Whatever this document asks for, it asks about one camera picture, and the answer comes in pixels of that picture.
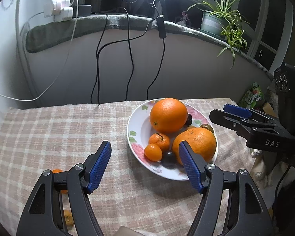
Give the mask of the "gloved right hand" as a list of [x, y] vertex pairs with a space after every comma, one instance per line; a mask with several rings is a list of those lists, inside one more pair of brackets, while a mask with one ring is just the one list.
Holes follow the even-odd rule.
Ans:
[[254, 165], [250, 171], [250, 176], [253, 178], [258, 188], [265, 189], [273, 186], [272, 181], [280, 178], [283, 173], [287, 171], [288, 164], [281, 161], [267, 173], [266, 169], [269, 168], [269, 166], [265, 163], [263, 151], [258, 149], [250, 149], [249, 151], [250, 156], [255, 159]]

